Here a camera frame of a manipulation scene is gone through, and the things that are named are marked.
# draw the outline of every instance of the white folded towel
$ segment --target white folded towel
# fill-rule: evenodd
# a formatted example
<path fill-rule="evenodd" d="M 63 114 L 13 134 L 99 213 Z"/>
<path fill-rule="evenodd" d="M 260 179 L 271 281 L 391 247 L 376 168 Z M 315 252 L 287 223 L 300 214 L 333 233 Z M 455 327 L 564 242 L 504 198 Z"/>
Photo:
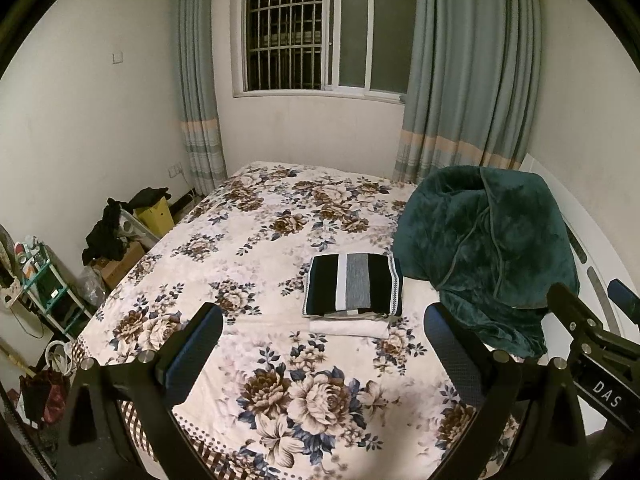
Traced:
<path fill-rule="evenodd" d="M 389 337 L 389 318 L 380 319 L 332 319 L 312 317 L 309 332 L 326 335 L 351 335 L 386 339 Z"/>

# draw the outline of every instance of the curtain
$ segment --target curtain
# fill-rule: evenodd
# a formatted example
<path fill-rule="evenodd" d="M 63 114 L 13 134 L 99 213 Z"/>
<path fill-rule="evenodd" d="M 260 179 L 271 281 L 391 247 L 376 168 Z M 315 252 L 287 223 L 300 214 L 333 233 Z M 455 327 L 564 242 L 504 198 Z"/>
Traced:
<path fill-rule="evenodd" d="M 417 0 L 394 179 L 444 166 L 517 169 L 540 72 L 540 0 Z"/>
<path fill-rule="evenodd" d="M 211 0 L 174 0 L 180 126 L 194 187 L 207 195 L 226 179 L 211 56 Z"/>

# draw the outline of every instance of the mattress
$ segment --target mattress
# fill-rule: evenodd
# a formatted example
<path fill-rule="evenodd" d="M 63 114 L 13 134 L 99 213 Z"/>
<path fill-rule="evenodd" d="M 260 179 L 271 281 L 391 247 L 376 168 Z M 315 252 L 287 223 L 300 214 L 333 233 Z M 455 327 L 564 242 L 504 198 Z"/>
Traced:
<path fill-rule="evenodd" d="M 302 316 L 311 257 L 389 254 L 415 189 L 327 168 L 253 163 L 207 196 L 111 293 L 76 358 L 129 362 L 158 349 L 205 301 L 225 327 L 173 413 L 219 478 L 427 478 L 471 419 L 424 335 L 428 282 L 404 281 L 389 336 L 310 333 Z M 153 456 L 135 407 L 122 406 Z M 485 475 L 504 459 L 505 428 Z"/>

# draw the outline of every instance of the green fleece blanket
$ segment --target green fleece blanket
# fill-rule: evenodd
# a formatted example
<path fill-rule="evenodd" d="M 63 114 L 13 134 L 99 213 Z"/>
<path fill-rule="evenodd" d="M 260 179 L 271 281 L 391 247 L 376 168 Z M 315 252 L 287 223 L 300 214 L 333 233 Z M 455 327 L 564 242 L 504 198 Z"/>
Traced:
<path fill-rule="evenodd" d="M 399 219 L 402 274 L 428 280 L 485 343 L 520 357 L 546 352 L 546 292 L 579 282 L 558 204 L 536 174 L 453 166 L 417 187 Z"/>

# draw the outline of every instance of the cardboard box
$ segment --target cardboard box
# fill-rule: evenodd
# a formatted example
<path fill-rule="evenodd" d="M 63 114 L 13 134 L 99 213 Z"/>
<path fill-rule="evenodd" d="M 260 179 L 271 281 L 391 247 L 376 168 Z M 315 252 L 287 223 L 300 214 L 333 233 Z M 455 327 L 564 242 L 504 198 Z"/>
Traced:
<path fill-rule="evenodd" d="M 109 288 L 114 289 L 144 255 L 145 250 L 142 245 L 139 242 L 131 242 L 127 252 L 119 262 L 100 258 L 94 262 L 94 268 L 100 271 L 104 283 Z"/>

